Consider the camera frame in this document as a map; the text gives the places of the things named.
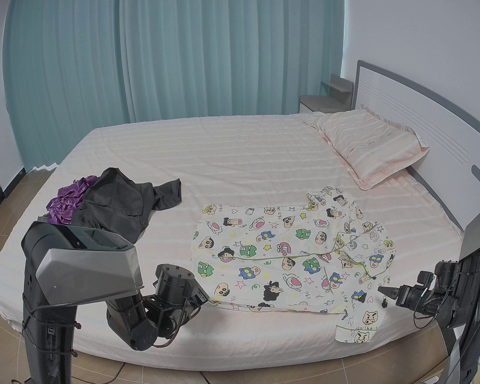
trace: white headboard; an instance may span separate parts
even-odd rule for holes
[[[415,130],[430,146],[409,172],[464,229],[480,213],[480,121],[439,94],[359,60],[353,108]]]

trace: purple satin garment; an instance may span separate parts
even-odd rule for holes
[[[59,189],[58,196],[47,205],[48,222],[70,225],[72,213],[78,208],[88,188],[96,183],[97,176],[82,177],[76,183]]]

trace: floor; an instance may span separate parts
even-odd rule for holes
[[[0,250],[12,228],[28,207],[51,171],[27,174],[8,199],[0,204]],[[410,384],[438,375],[447,358],[440,329],[436,323],[424,330],[393,341],[372,352],[344,359],[287,367],[230,372],[190,372],[155,369],[126,364],[118,384]],[[121,363],[79,353],[73,359],[72,375],[95,383],[111,380]],[[22,336],[0,317],[0,384],[29,377]],[[477,375],[474,383],[480,384]]]

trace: wall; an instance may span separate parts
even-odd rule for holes
[[[345,13],[344,77],[365,60],[480,120],[479,0],[346,0]]]
[[[0,0],[0,64],[2,63],[3,29],[10,0]],[[0,66],[0,187],[3,190],[10,184],[17,173],[23,168],[17,143],[13,136],[10,117],[5,104],[3,74]]]

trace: mattress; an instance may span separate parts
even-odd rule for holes
[[[65,158],[18,221],[0,253],[0,313],[21,328],[24,255],[20,241],[60,187],[118,167],[137,183],[180,178],[183,202],[154,212],[136,243],[144,295],[160,263],[191,269],[190,245],[209,203],[303,205],[307,190],[333,185],[353,195],[365,217],[383,222],[397,256],[391,284],[414,284],[420,270],[456,259],[461,239],[440,205],[405,170],[361,191],[304,115],[162,120],[99,128]],[[131,350],[108,327],[105,303],[78,308],[74,348],[109,359],[181,370],[236,370],[341,358],[416,330],[412,312],[390,302],[372,342],[334,340],[336,317],[310,312],[239,312],[204,305],[168,348]]]

